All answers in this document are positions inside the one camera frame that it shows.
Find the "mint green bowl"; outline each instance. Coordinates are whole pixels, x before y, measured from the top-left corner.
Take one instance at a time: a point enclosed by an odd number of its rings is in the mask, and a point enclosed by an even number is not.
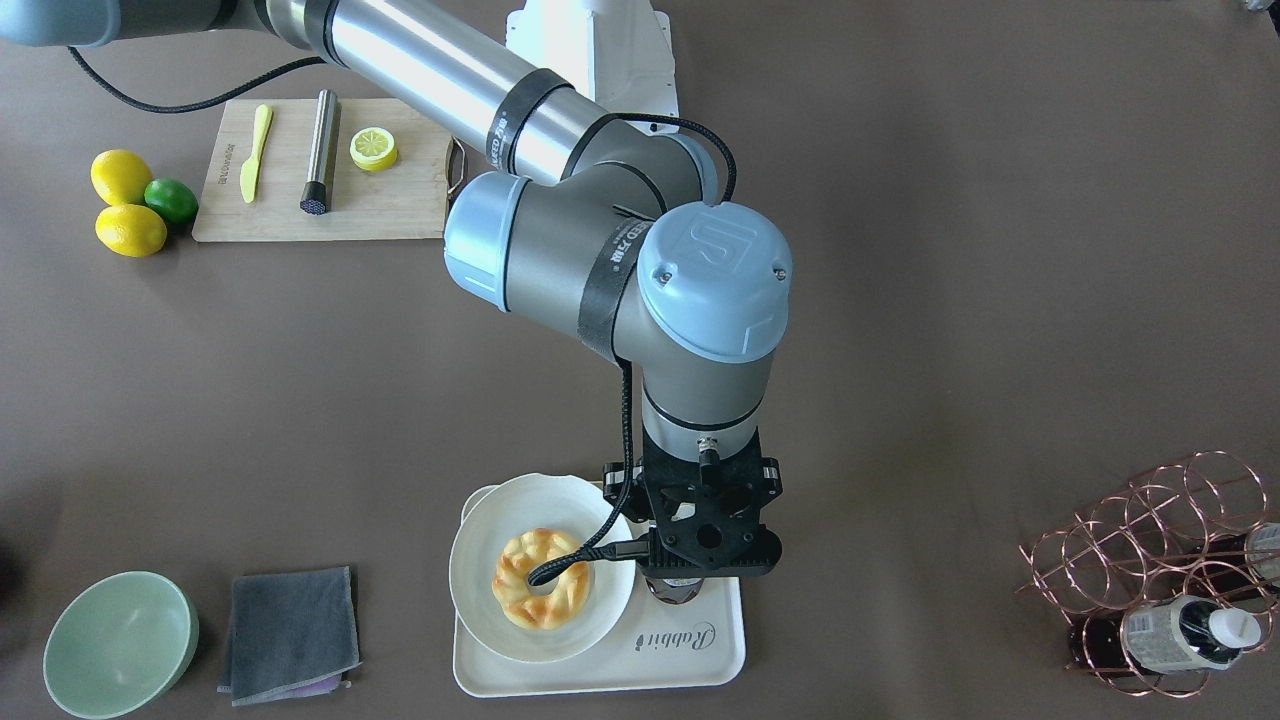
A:
[[[182,676],[200,621],[178,585],[155,573],[99,580],[54,625],[45,688],[77,717],[104,720],[142,707]]]

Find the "wooden cutting board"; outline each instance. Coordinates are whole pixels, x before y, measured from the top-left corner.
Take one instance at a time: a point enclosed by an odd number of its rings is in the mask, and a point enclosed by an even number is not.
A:
[[[232,100],[218,140],[191,234],[201,242],[440,238],[449,187],[453,136],[396,99],[338,100],[338,142],[329,211],[298,208],[311,158],[316,100]],[[274,117],[262,146],[257,196],[241,197],[241,165],[252,152],[253,111]],[[369,173],[352,163],[351,136],[381,127],[396,137],[399,160]]]

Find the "round bread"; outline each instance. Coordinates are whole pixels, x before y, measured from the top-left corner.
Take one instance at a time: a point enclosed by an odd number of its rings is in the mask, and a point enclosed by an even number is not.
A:
[[[577,541],[559,530],[535,528],[511,538],[498,556],[493,596],[503,614],[527,630],[553,630],[572,620],[591,589],[586,562],[575,562],[557,578],[549,594],[534,594],[526,578],[534,568],[577,550]]]

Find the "citrus fruit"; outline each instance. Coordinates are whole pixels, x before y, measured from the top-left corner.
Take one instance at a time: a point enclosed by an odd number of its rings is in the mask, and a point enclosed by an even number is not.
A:
[[[200,202],[196,193],[173,178],[156,178],[142,191],[142,202],[173,225],[184,225],[196,219]]]
[[[151,182],[151,169],[128,150],[108,150],[93,158],[88,177],[108,205],[129,205],[142,202],[142,191]]]
[[[351,159],[361,170],[385,170],[398,156],[396,138],[383,128],[365,128],[351,137]]]
[[[164,247],[169,228],[155,210],[146,205],[111,205],[97,214],[93,223],[102,245],[120,255],[142,258]]]

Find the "folded cloth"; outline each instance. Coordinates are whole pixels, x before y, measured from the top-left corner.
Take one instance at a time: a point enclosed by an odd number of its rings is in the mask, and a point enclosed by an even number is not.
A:
[[[218,692],[255,705],[333,692],[360,665],[351,568],[246,575],[232,583]]]

